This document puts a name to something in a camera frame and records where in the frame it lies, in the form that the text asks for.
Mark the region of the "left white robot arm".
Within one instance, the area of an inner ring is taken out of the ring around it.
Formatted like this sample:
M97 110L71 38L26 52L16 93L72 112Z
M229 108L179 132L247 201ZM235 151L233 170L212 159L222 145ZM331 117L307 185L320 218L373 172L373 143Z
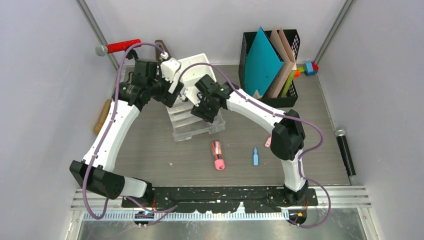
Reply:
M69 170L86 191L108 199L130 196L141 207L153 202L152 185L142 179L113 172L122 143L143 107L154 99L167 107L176 101L183 83L177 73L181 62L170 58L162 63L138 59L129 82L118 85L117 99L112 99L106 121L89 151L80 161L72 161Z

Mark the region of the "white plastic drawer unit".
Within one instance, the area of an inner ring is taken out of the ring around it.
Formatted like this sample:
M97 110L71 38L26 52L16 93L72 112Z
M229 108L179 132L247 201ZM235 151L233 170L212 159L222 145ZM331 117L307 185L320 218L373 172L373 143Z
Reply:
M173 127L172 135L176 142L189 140L193 136L203 133L214 134L225 130L225 121L220 112L214 117L213 123L191 114L192 108L198 107L201 102L200 91L195 88L195 83L204 75L209 75L213 81L216 81L216 77L210 66L190 66L208 62L206 54L201 53L179 60L170 58L159 65L162 77L171 83L170 93L177 89L178 83L183 84L182 90L176 95L173 106L166 108Z

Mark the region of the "pink cardboard folder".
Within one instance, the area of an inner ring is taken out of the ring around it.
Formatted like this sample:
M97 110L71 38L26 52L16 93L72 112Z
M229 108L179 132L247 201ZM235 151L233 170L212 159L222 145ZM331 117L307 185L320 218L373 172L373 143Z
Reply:
M280 92L283 90L286 80L296 63L295 55L282 28L277 30L274 26L269 39L281 59L281 65L277 68L278 72L263 95L263 99L280 96Z

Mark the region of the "green illustrated book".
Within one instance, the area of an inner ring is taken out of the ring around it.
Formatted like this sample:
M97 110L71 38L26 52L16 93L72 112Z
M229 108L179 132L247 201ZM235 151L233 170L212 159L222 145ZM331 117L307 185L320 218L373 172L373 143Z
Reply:
M287 80L285 82L285 85L284 85L284 87L282 89L282 92L281 92L281 95L280 95L281 97L286 97L287 96L287 93L288 93L288 91L290 89L290 86L291 86L291 84L293 82L293 79L295 78L295 74L296 74L296 70L292 70L290 72L290 74L289 74L289 76L288 76L288 78L287 78Z

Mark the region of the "black mesh file organizer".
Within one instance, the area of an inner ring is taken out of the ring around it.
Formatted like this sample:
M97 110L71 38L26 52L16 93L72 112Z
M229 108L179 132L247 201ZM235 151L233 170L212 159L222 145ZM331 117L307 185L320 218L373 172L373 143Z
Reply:
M298 94L287 82L296 66L300 36L296 29L244 32L238 77L241 88L274 108L293 107Z

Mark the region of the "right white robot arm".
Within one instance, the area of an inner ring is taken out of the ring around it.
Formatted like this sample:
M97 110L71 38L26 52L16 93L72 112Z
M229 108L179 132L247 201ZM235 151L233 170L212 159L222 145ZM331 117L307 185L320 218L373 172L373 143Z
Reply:
M299 114L268 106L229 82L219 84L208 74L194 84L193 90L198 103L192 108L192 115L211 123L220 109L225 109L245 116L269 132L270 150L281 160L284 173L282 199L287 204L299 205L309 186L301 176L306 136L302 123L297 120Z

